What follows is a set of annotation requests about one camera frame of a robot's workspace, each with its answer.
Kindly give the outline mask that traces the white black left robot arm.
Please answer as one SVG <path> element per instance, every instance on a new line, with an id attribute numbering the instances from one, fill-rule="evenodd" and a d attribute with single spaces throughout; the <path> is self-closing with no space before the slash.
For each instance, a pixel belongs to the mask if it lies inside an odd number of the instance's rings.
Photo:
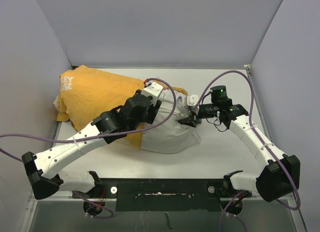
<path id="1" fill-rule="evenodd" d="M 94 171 L 66 171 L 65 167 L 87 153 L 133 134 L 142 123 L 152 124 L 161 106 L 162 89 L 137 90 L 119 105 L 92 120 L 70 137 L 70 142 L 34 154 L 27 152 L 22 162 L 37 200 L 58 191 L 77 191 L 89 198 L 102 194 L 103 184 Z"/>

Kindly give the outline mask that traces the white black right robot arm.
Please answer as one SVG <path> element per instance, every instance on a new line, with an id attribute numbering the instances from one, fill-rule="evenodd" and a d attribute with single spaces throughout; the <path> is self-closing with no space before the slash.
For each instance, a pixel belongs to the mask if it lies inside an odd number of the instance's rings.
<path id="1" fill-rule="evenodd" d="M 202 120 L 215 118 L 245 144 L 261 168 L 258 175 L 242 170 L 226 174 L 223 177 L 223 192 L 230 197 L 241 190 L 255 192 L 265 201 L 272 202 L 298 190 L 300 160 L 276 147 L 252 122 L 249 112 L 242 105 L 232 102 L 224 85 L 212 87 L 208 96 L 211 102 L 204 104 L 198 95 L 188 95 L 184 107 L 189 116 L 179 120 L 179 123 L 197 127 Z"/>

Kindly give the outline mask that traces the blue yellow Mickey pillowcase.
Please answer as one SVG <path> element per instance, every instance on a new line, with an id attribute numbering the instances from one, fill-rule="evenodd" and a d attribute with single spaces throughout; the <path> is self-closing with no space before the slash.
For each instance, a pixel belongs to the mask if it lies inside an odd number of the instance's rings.
<path id="1" fill-rule="evenodd" d="M 109 111 L 141 90 L 141 79 L 89 68 L 82 65 L 60 75 L 60 91 L 53 104 L 57 121 L 70 121 L 76 131 L 82 130 L 101 113 Z M 132 133 L 117 143 L 140 149 L 142 132 Z"/>

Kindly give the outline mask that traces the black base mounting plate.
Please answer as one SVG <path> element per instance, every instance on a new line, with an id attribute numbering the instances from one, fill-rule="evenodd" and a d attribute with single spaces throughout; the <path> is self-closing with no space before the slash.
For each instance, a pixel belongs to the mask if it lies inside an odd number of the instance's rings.
<path id="1" fill-rule="evenodd" d="M 225 178 L 102 178 L 72 197 L 114 200 L 116 212 L 219 212 L 237 193 Z"/>

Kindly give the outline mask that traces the white pillow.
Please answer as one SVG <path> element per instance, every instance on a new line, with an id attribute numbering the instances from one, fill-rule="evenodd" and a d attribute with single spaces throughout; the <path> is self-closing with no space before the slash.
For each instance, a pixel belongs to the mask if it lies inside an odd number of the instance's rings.
<path id="1" fill-rule="evenodd" d="M 201 142 L 195 127 L 178 122 L 188 116 L 188 110 L 185 108 L 188 92 L 183 88 L 173 89 L 176 95 L 173 115 L 162 125 L 142 132 L 140 149 L 161 154 L 176 154 Z"/>

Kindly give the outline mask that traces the aluminium frame rail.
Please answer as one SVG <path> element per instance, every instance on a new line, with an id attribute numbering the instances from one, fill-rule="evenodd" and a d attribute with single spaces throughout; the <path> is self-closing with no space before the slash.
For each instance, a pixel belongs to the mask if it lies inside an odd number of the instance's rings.
<path id="1" fill-rule="evenodd" d="M 31 198 L 23 232 L 304 232 L 293 196 L 223 194 L 214 179 L 107 179 L 101 207 L 58 192 Z"/>

